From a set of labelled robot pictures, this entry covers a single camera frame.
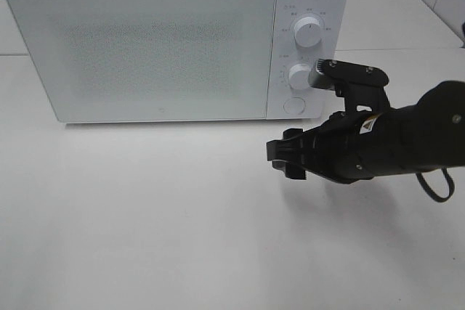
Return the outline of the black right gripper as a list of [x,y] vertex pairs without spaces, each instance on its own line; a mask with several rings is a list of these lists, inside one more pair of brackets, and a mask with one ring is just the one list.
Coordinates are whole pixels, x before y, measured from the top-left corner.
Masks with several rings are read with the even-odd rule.
[[266,144],[267,160],[293,180],[306,180],[308,172],[339,184],[373,179],[375,172],[368,169],[357,141],[362,125],[377,118],[368,111],[336,112],[313,129],[287,129],[281,139]]

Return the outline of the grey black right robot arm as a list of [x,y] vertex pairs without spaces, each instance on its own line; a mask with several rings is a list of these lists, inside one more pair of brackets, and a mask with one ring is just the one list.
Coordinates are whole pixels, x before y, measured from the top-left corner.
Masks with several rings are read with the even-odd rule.
[[464,82],[444,81],[411,106],[288,129],[267,143],[267,159],[290,179],[310,172],[340,184],[462,167]]

